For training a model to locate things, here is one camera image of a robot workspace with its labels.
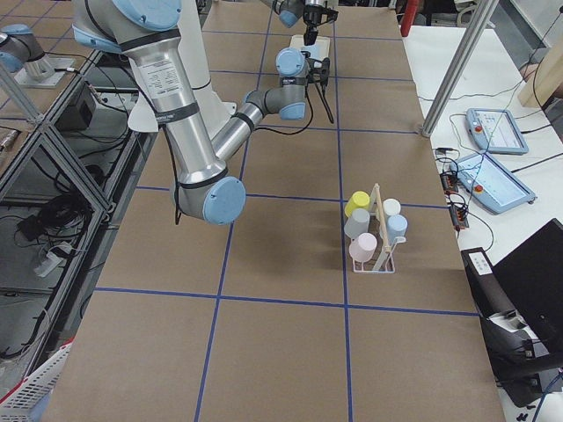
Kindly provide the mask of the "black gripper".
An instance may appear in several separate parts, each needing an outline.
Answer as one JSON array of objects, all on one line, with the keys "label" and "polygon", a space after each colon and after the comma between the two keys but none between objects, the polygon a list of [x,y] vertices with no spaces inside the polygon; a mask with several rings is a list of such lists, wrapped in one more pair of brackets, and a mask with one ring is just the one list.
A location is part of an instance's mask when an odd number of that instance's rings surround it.
[{"label": "black gripper", "polygon": [[303,21],[307,25],[303,35],[304,45],[312,45],[318,37],[319,25],[334,22],[338,17],[339,2],[333,0],[305,0]]},{"label": "black gripper", "polygon": [[316,84],[321,81],[321,61],[314,59],[312,57],[306,57],[308,71],[307,71],[307,83]]}]

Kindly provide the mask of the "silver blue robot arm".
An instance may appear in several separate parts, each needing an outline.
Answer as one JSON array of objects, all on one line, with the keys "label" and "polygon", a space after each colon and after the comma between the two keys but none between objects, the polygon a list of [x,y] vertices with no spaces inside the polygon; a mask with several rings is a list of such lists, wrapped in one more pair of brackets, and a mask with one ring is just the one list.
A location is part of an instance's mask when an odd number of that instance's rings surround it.
[{"label": "silver blue robot arm", "polygon": [[227,162],[269,114],[305,115],[313,60],[282,49],[275,59],[280,84],[251,91],[234,113],[213,92],[195,1],[75,1],[78,43],[125,55],[140,95],[172,155],[172,200],[178,214],[215,225],[234,222],[245,206],[243,182]]},{"label": "silver blue robot arm", "polygon": [[287,28],[302,19],[306,25],[303,35],[305,46],[314,45],[318,37],[318,28],[335,22],[339,14],[337,1],[281,0],[263,1],[263,4],[269,6]]}]

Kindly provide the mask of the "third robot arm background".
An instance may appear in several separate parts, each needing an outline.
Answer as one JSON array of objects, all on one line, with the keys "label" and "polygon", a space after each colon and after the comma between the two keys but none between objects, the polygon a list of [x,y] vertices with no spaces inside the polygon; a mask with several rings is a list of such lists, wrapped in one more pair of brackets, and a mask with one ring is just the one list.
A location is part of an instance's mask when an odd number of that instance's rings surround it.
[{"label": "third robot arm background", "polygon": [[37,41],[32,29],[25,24],[1,28],[1,63],[12,74],[24,69],[36,84],[55,75],[54,61]]}]

